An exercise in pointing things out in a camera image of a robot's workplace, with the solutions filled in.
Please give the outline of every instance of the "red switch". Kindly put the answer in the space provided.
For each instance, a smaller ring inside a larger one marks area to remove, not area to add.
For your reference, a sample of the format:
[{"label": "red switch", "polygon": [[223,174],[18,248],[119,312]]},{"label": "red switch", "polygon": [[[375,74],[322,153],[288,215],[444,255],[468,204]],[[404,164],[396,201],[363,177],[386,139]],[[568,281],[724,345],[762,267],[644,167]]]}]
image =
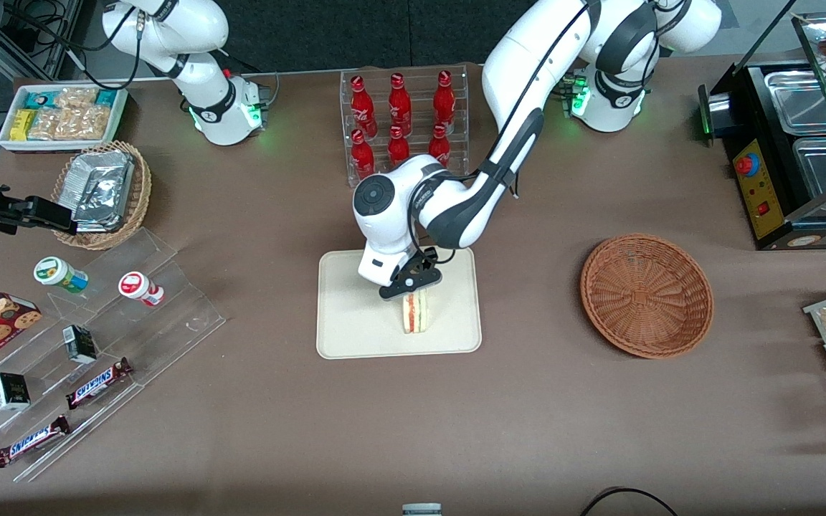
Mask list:
[{"label": "red switch", "polygon": [[742,176],[747,176],[747,173],[751,172],[751,168],[753,167],[754,162],[747,156],[735,161],[735,172],[740,173]]}]

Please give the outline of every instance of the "brown wicker basket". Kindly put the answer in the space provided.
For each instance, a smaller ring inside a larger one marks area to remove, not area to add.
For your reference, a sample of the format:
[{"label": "brown wicker basket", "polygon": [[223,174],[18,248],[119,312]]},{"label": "brown wicker basket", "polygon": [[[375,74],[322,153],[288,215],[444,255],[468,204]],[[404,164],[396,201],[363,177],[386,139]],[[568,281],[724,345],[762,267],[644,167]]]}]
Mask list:
[{"label": "brown wicker basket", "polygon": [[[136,229],[142,225],[142,220],[145,219],[145,212],[148,210],[148,195],[151,194],[151,171],[148,169],[148,163],[142,159],[142,154],[136,150],[135,147],[124,143],[123,141],[111,141],[111,143],[104,143],[91,149],[82,150],[79,154],[85,153],[104,153],[105,151],[124,151],[129,153],[134,160],[136,160],[136,167],[132,173],[132,185],[129,186],[129,197],[127,198],[127,208],[125,208],[123,226],[112,233],[78,233],[78,235],[66,235],[65,233],[54,231],[56,238],[63,244],[71,245],[73,247],[82,247],[90,251],[104,251],[119,244],[122,244],[127,238],[131,237]],[[56,180],[56,187],[53,189],[50,200],[56,202],[62,193],[62,182],[66,179],[66,172],[69,171],[72,160],[62,167],[62,173],[59,179]]]},{"label": "brown wicker basket", "polygon": [[702,269],[678,246],[652,235],[602,242],[588,256],[579,288],[592,324],[636,356],[682,355],[712,324],[712,290]]}]

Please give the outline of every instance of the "red label bottle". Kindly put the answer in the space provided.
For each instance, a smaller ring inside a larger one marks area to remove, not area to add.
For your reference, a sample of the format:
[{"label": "red label bottle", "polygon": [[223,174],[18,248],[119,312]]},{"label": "red label bottle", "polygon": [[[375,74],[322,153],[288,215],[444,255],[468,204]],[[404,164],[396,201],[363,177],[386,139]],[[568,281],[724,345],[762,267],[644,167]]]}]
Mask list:
[{"label": "red label bottle", "polygon": [[455,132],[455,91],[452,90],[452,73],[447,70],[439,72],[439,89],[432,98],[435,109],[435,123],[445,126],[445,135]]},{"label": "red label bottle", "polygon": [[365,82],[357,75],[350,79],[350,86],[353,88],[353,118],[356,127],[364,132],[365,137],[374,138],[378,134],[378,123],[374,121],[374,102],[365,91]]},{"label": "red label bottle", "polygon": [[413,115],[410,104],[410,94],[404,87],[404,76],[400,73],[391,75],[391,95],[387,98],[387,105],[391,108],[391,123],[399,125],[404,136],[413,132]]},{"label": "red label bottle", "polygon": [[392,167],[398,166],[401,161],[410,157],[410,146],[400,126],[391,126],[391,141],[387,144],[387,155],[391,157]]},{"label": "red label bottle", "polygon": [[365,135],[361,130],[353,130],[353,167],[359,176],[359,181],[371,176],[374,173],[374,153],[371,146],[365,141]]},{"label": "red label bottle", "polygon": [[432,140],[429,142],[429,155],[439,160],[443,167],[448,167],[448,157],[452,153],[452,146],[445,137],[445,126],[436,124],[432,129]]}]

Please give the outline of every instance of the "clear acrylic bottle rack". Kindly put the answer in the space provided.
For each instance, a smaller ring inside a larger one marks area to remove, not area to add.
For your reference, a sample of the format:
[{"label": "clear acrylic bottle rack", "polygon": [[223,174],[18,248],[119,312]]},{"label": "clear acrylic bottle rack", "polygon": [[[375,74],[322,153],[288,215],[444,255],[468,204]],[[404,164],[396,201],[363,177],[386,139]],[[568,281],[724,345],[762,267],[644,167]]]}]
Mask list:
[{"label": "clear acrylic bottle rack", "polygon": [[387,107],[387,98],[391,94],[392,73],[403,73],[407,92],[412,104],[413,132],[407,137],[410,156],[429,153],[429,141],[432,139],[434,111],[432,98],[439,87],[439,72],[447,70],[452,73],[452,89],[455,91],[455,132],[448,135],[452,148],[448,159],[448,170],[463,176],[470,173],[470,120],[469,92],[467,87],[467,67],[455,66],[417,66],[413,68],[392,68],[390,70],[370,69],[351,70],[340,74],[340,105],[343,123],[343,144],[346,150],[346,172],[348,183],[355,187],[359,178],[353,167],[353,141],[350,133],[356,128],[353,118],[353,89],[350,79],[360,75],[365,81],[365,90],[374,102],[374,118],[378,123],[378,134],[368,140],[374,152],[374,169],[377,173],[390,172],[391,161],[387,155],[387,143],[391,140],[391,115]]}]

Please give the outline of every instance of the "white tray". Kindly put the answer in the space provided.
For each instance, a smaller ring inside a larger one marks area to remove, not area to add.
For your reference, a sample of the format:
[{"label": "white tray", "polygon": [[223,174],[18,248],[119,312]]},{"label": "white tray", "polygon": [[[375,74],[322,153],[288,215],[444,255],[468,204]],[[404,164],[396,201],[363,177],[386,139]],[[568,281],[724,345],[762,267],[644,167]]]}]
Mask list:
[{"label": "white tray", "polygon": [[[439,249],[440,258],[449,252]],[[378,285],[358,274],[361,251],[334,251],[318,270],[318,354],[327,359],[471,353],[480,347],[480,308],[471,249],[439,265],[442,281],[429,287],[429,325],[406,334],[402,297],[384,301]]]},{"label": "white tray", "polygon": [[[108,86],[118,86],[114,84],[107,84]],[[120,124],[120,117],[123,115],[123,108],[127,100],[128,93],[124,90],[117,91],[117,97],[114,98],[114,105],[110,108],[110,118],[108,118],[108,127],[104,131],[104,137],[100,140],[59,140],[59,141],[45,141],[45,140],[23,140],[12,141],[9,140],[9,130],[11,130],[14,123],[14,114],[21,109],[27,94],[30,92],[51,92],[60,90],[66,86],[83,86],[96,87],[92,82],[56,82],[48,85],[29,85],[21,86],[17,89],[14,98],[12,99],[9,114],[6,115],[6,121],[0,130],[0,145],[3,149],[13,151],[13,153],[56,153],[56,151],[78,151],[82,149],[89,149],[101,143],[108,143],[114,140],[114,135],[117,134],[117,127]]]}]

